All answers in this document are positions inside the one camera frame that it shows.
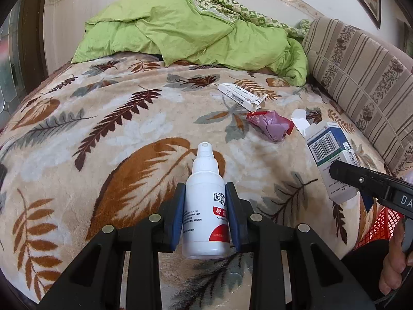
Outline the right hand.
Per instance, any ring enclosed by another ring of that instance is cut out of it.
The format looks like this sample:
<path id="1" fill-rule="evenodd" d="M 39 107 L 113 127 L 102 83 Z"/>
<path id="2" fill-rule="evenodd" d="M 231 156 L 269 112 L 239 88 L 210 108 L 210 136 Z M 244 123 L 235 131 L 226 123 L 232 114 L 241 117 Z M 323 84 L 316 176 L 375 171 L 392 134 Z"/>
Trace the right hand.
<path id="1" fill-rule="evenodd" d="M 404 239 L 404 225 L 400 220 L 395 227 L 393 237 L 388 244 L 388 254 L 383 261 L 383 270 L 379 280 L 379 289 L 387 295 L 392 290 L 398 289 L 402 284 L 402 272 L 406 267 L 412 266 L 412 254 L 408 257 L 402 250 Z"/>

